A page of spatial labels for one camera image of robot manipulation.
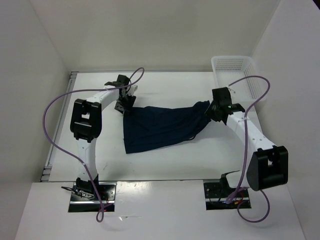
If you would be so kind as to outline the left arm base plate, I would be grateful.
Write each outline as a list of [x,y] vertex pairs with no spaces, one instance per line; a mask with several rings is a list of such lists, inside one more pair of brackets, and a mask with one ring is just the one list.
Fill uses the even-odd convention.
[[[98,187],[104,212],[115,211],[116,186],[114,182],[102,182]],[[73,187],[62,187],[71,192],[68,206],[69,213],[97,213],[100,210],[100,202],[95,193],[79,190],[76,184]]]

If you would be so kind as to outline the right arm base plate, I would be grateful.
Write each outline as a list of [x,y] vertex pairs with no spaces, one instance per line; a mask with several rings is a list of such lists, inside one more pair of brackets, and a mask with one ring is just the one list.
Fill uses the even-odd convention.
[[234,192],[235,188],[227,184],[223,186],[219,181],[204,181],[204,197],[207,211],[251,209],[251,202],[247,190],[240,191],[231,203],[227,203],[227,197]]

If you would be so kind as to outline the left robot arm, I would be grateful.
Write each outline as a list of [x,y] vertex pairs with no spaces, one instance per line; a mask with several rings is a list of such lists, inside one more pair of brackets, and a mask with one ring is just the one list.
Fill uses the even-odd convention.
[[99,174],[96,167],[96,143],[102,132],[102,113],[110,104],[115,102],[115,110],[124,114],[134,105],[135,91],[138,86],[131,83],[125,75],[118,75],[116,81],[105,83],[103,90],[86,99],[76,99],[73,104],[70,130],[76,139],[78,157],[84,167],[79,173],[75,192],[89,200],[96,199],[100,194]]

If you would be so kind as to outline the navy blue shorts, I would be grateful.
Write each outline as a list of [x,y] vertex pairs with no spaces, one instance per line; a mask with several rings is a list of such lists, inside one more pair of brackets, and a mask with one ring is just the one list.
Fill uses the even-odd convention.
[[156,150],[193,140],[211,121],[205,115],[209,101],[193,106],[133,107],[123,114],[123,141],[127,154]]

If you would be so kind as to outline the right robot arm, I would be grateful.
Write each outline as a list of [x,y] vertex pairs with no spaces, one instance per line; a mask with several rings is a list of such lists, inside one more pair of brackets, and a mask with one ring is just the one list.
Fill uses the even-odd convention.
[[223,122],[244,144],[244,161],[240,173],[229,173],[219,184],[219,191],[230,197],[236,191],[250,188],[265,190],[288,183],[289,153],[277,146],[255,126],[248,111],[239,103],[232,103],[227,87],[212,90],[212,102],[205,115],[215,122]]

